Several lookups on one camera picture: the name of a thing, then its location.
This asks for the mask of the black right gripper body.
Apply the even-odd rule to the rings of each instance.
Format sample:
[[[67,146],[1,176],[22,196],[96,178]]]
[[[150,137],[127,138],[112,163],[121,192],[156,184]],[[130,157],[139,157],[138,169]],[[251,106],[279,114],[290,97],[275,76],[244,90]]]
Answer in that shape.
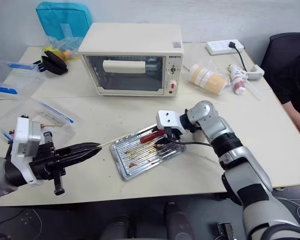
[[[165,138],[172,143],[180,143],[182,133],[175,128],[165,127],[164,128]]]

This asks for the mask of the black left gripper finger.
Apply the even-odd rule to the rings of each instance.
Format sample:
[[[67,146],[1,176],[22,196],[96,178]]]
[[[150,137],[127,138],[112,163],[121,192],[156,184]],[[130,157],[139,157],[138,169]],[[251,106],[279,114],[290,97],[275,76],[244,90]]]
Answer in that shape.
[[[85,150],[101,150],[101,145],[95,142],[83,142],[57,149],[56,153],[79,153]]]
[[[81,150],[74,150],[70,153],[62,155],[58,162],[58,167],[70,167],[72,165],[84,162],[102,150],[101,147],[86,147]]]

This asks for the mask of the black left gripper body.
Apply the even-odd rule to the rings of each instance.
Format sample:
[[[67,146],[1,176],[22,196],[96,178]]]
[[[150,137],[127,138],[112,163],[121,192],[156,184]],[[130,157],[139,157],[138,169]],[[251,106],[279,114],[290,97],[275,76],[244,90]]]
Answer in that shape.
[[[47,131],[43,136],[44,144],[38,146],[36,156],[29,165],[37,180],[53,180],[54,194],[59,196],[65,193],[62,176],[66,174],[66,170],[58,165],[60,160],[54,147],[52,133]]]

